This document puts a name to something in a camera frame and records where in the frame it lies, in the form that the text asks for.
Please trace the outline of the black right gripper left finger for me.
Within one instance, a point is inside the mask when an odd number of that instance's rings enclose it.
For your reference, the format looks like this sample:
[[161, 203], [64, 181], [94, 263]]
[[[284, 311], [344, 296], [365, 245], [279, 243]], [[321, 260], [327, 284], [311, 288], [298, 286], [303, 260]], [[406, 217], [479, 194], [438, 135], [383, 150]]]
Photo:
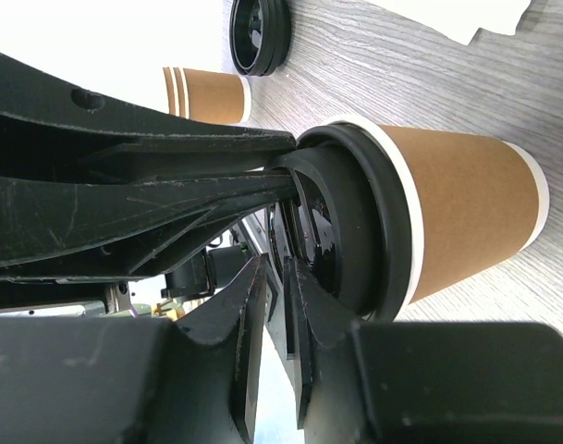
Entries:
[[250, 443], [268, 261], [178, 321], [0, 317], [0, 443]]

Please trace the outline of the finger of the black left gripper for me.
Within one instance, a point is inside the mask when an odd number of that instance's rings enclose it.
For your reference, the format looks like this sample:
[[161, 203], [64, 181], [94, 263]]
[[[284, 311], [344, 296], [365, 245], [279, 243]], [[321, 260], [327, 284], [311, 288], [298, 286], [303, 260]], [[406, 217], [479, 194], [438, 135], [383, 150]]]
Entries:
[[0, 53], [0, 176], [67, 183], [232, 174], [294, 151], [284, 131], [171, 116]]
[[117, 281], [170, 272], [295, 192], [275, 172], [126, 185], [0, 177], [0, 280]]

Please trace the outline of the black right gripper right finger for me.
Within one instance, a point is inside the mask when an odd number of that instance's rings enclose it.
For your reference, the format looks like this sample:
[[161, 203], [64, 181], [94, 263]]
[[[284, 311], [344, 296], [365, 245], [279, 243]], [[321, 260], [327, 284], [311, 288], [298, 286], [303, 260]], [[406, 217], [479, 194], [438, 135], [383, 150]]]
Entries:
[[284, 264], [309, 443], [563, 443], [563, 337], [535, 323], [379, 323]]

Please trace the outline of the single black cup lid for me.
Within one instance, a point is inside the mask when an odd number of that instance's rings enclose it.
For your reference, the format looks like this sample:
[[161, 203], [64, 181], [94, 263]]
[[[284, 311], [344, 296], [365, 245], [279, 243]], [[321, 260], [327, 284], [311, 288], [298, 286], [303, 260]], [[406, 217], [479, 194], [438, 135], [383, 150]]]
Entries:
[[410, 283], [412, 228], [387, 149], [360, 126], [337, 122], [308, 129], [268, 168], [289, 173], [297, 190], [268, 210], [275, 271], [299, 258], [351, 312], [393, 321]]

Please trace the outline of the brown paper cups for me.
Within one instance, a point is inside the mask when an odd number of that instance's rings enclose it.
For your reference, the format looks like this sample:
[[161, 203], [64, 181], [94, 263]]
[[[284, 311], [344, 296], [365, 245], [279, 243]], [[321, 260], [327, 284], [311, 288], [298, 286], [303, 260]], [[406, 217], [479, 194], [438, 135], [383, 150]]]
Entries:
[[251, 116], [251, 86], [241, 76], [192, 68], [163, 67], [170, 115], [216, 125], [235, 125]]

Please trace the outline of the single brown paper cup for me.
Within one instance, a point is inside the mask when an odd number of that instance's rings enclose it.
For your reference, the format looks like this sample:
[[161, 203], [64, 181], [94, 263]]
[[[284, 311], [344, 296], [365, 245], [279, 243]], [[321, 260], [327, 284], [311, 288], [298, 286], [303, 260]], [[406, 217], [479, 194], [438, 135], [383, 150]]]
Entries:
[[380, 125], [341, 115], [395, 168], [410, 215], [410, 279], [403, 302], [425, 298], [531, 245], [550, 208], [544, 171], [518, 145], [487, 136]]

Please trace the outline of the black lid stack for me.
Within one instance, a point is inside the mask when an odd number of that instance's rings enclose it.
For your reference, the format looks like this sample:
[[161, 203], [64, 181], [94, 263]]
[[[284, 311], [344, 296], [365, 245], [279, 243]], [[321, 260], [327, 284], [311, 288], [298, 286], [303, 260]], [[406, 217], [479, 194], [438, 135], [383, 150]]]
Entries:
[[229, 21], [232, 62], [242, 76], [270, 76], [284, 64], [292, 36], [284, 0], [235, 0]]

